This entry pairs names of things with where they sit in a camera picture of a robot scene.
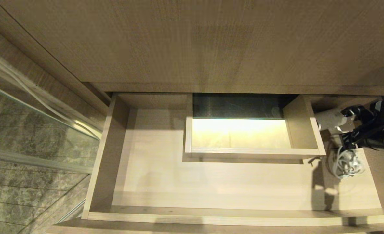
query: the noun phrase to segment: open drawer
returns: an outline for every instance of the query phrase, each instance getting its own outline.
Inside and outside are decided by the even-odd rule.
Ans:
[[[319,159],[184,162],[189,104],[189,94],[114,94],[82,219],[246,226],[384,223],[384,201],[370,170],[339,182]],[[291,104],[299,108],[290,111],[295,118],[287,125],[291,120],[309,125],[317,145],[315,153],[294,155],[298,160],[322,155],[307,98]],[[358,152],[368,168],[364,151]]]
[[[186,110],[185,162],[289,162],[326,154],[304,95],[282,109],[281,119],[195,118],[192,95]]]

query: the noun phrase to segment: drawer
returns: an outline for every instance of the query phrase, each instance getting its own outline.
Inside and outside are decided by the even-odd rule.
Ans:
[[[308,96],[284,108],[291,145],[285,150],[194,147],[191,101],[191,94],[113,95],[82,219],[237,226],[384,223],[378,195],[384,186],[376,186],[384,180],[374,182],[366,170],[339,182],[324,158],[310,160],[325,150]],[[368,156],[358,153],[369,168]],[[225,154],[232,156],[228,160]]]

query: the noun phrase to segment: white cable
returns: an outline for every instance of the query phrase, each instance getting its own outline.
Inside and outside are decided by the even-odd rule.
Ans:
[[[21,87],[23,87],[24,90],[26,90],[30,95],[32,95],[37,101],[39,101],[45,108],[47,108],[48,110],[50,110],[51,112],[55,113],[55,115],[63,118],[64,120],[67,120],[73,124],[76,124],[77,126],[80,126],[82,127],[83,129],[85,129],[86,131],[88,131],[95,139],[97,140],[100,140],[100,138],[95,135],[91,130],[89,130],[87,127],[83,126],[82,124],[79,124],[77,123],[76,121],[62,115],[61,113],[59,113],[58,111],[56,111],[54,108],[52,108],[51,106],[49,106],[47,103],[45,103],[42,99],[40,99],[26,84],[24,84],[24,82],[21,81],[21,79],[15,74],[15,72],[10,69],[9,67],[7,67],[6,65],[4,65],[3,63],[0,62],[0,69],[2,71],[4,71],[5,73],[7,73],[9,76],[11,76],[17,83],[20,84]]]
[[[354,150],[342,150],[339,147],[336,157],[333,159],[333,165],[330,167],[331,173],[338,179],[348,176],[354,176],[363,172],[363,166]]]

